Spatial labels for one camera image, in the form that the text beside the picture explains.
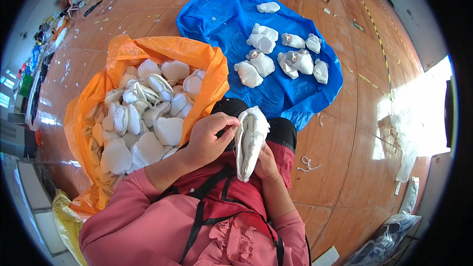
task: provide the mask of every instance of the orange plastic bag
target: orange plastic bag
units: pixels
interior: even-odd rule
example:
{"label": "orange plastic bag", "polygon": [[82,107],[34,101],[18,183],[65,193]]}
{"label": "orange plastic bag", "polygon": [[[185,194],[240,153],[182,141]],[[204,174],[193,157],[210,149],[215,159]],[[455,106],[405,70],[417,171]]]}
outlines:
{"label": "orange plastic bag", "polygon": [[189,140],[194,124],[210,114],[213,105],[227,92],[228,65],[227,58],[220,48],[183,37],[157,36],[131,40],[128,35],[119,35],[112,39],[108,46],[106,68],[98,72],[88,83],[84,91],[74,98],[67,106],[64,119],[69,148],[90,178],[92,187],[75,198],[69,207],[81,219],[97,213],[98,201],[106,203],[108,199],[97,192],[97,180],[94,177],[94,165],[88,150],[88,141],[82,134],[82,129],[90,125],[85,115],[95,104],[103,102],[105,94],[116,88],[128,66],[137,66],[147,58],[162,64],[169,60],[178,60],[195,68],[207,69],[202,81],[201,91],[196,97],[195,104],[184,120],[181,145]]}

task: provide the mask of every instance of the blue plastic sheet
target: blue plastic sheet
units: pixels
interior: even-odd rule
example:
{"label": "blue plastic sheet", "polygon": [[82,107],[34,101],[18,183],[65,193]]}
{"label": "blue plastic sheet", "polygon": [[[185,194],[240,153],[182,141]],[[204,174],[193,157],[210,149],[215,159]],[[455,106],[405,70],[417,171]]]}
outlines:
{"label": "blue plastic sheet", "polygon": [[[260,13],[257,4],[277,2],[281,9],[276,13]],[[181,10],[176,19],[182,36],[220,47],[228,59],[228,83],[230,89],[225,94],[229,98],[239,98],[250,107],[259,106],[266,118],[285,117],[292,121],[299,131],[311,117],[330,105],[343,85],[340,61],[333,49],[325,42],[310,19],[305,19],[285,7],[277,0],[191,0]],[[280,37],[276,47],[269,54],[276,65],[276,71],[265,77],[263,83],[249,88],[240,83],[234,64],[245,60],[254,48],[246,44],[255,23],[275,29]],[[277,62],[279,52],[298,50],[281,44],[281,34],[297,34],[307,39],[313,33],[322,39],[320,54],[310,51],[312,59],[328,63],[329,78],[323,85],[313,75],[299,74],[292,80]]]}

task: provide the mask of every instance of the wooden floor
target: wooden floor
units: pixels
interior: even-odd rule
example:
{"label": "wooden floor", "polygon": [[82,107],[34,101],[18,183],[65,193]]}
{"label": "wooden floor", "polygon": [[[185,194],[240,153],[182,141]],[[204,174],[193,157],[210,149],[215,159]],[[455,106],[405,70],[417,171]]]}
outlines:
{"label": "wooden floor", "polygon": [[[122,33],[131,38],[179,36],[175,19],[189,0],[103,0],[84,18],[83,13],[97,1],[92,0],[70,22],[41,88],[34,121],[34,128],[42,131],[42,161],[71,197],[87,188],[89,181],[76,167],[62,127],[67,104],[105,66],[110,39]],[[386,0],[363,1],[387,55],[393,102],[380,41],[361,0],[331,0],[329,4],[325,0],[278,1],[312,19],[341,63],[344,85],[339,95],[299,132],[290,191],[305,223],[312,259],[334,245],[340,254],[337,265],[341,265],[399,210],[407,186],[403,184],[399,195],[394,195],[402,152],[380,130],[379,121],[402,110],[396,105],[409,99],[403,92],[423,70],[407,32]],[[63,79],[67,68],[70,71]],[[320,167],[310,172],[297,170],[304,166],[303,156]],[[429,163],[430,157],[417,158],[411,174],[420,177],[418,199]]]}

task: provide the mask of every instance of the pink blouse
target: pink blouse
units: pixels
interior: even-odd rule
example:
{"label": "pink blouse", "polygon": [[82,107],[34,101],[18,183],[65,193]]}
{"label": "pink blouse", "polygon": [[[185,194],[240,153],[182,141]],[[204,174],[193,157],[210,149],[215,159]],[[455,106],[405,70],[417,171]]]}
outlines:
{"label": "pink blouse", "polygon": [[[90,266],[178,265],[199,200],[161,194],[144,168],[121,181],[107,207],[90,217],[80,232],[80,250]],[[239,214],[203,226],[182,265],[277,265],[273,240],[246,224]],[[304,223],[297,211],[272,221],[282,238],[284,265],[308,265]]]}

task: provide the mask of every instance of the white plush toy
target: white plush toy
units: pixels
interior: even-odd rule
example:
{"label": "white plush toy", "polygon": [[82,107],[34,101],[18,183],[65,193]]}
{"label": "white plush toy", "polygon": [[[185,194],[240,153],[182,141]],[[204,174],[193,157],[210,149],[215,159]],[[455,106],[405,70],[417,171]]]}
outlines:
{"label": "white plush toy", "polygon": [[246,59],[256,68],[261,77],[266,77],[276,69],[272,59],[259,50],[250,50]]}
{"label": "white plush toy", "polygon": [[269,28],[266,26],[261,26],[258,23],[254,24],[253,30],[251,30],[251,34],[263,34],[264,36],[267,36],[272,41],[278,40],[278,37],[279,37],[279,33],[275,29]]}
{"label": "white plush toy", "polygon": [[287,52],[286,63],[300,71],[302,74],[312,74],[314,72],[314,62],[307,50],[299,50],[298,52],[289,50]]}
{"label": "white plush toy", "polygon": [[251,34],[246,43],[252,45],[257,50],[261,50],[264,54],[272,53],[276,46],[274,41],[263,34]]}
{"label": "white plush toy", "polygon": [[296,49],[305,49],[305,41],[297,35],[284,33],[281,34],[282,45],[290,46]]}
{"label": "white plush toy", "polygon": [[328,82],[328,64],[319,59],[316,59],[316,65],[314,66],[314,77],[322,84]]}
{"label": "white plush toy", "polygon": [[239,62],[233,66],[233,69],[238,72],[240,82],[243,85],[254,88],[263,82],[263,78],[249,61]]}
{"label": "white plush toy", "polygon": [[277,12],[281,7],[279,6],[279,4],[275,3],[275,2],[268,2],[268,3],[262,3],[262,4],[258,4],[256,6],[256,9],[260,12],[260,13],[275,13]]}
{"label": "white plush toy", "polygon": [[316,54],[320,53],[320,46],[322,45],[322,39],[318,38],[316,35],[310,33],[309,38],[305,41],[305,45],[309,50],[312,50]]}
{"label": "white plush toy", "polygon": [[281,66],[282,72],[284,72],[291,79],[296,79],[299,77],[297,69],[287,63],[287,54],[279,53],[278,63],[279,66]]}

